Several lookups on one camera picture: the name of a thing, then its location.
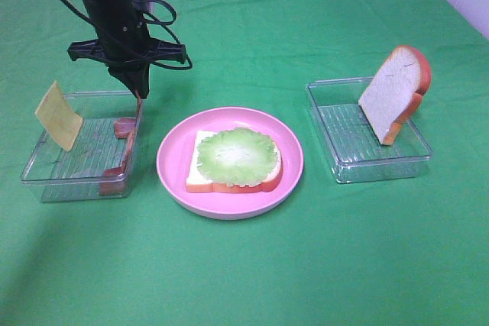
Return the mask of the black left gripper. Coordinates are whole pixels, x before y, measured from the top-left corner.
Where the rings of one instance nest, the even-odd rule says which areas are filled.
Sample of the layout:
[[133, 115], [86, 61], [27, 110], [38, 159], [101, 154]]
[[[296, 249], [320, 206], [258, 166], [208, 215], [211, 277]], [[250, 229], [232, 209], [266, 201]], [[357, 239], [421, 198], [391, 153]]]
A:
[[77, 41], [69, 45], [67, 53], [72, 61], [90, 59], [104, 63], [108, 73], [122, 82], [136, 98], [147, 98], [150, 91], [149, 66], [186, 70], [186, 47], [149, 37], [141, 50], [117, 40], [96, 38]]

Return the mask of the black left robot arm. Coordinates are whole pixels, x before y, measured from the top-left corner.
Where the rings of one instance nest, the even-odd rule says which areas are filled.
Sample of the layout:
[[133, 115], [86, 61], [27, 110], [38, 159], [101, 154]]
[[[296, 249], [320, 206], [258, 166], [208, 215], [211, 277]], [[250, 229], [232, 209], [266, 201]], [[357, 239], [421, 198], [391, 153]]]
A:
[[96, 39], [70, 44], [71, 60], [90, 59], [105, 64], [108, 73], [137, 98], [147, 98], [152, 65], [188, 70], [193, 63], [178, 37], [153, 38], [148, 25], [167, 30], [176, 20], [173, 6], [164, 0], [82, 0], [82, 14], [68, 0], [60, 0], [75, 15], [91, 24]]

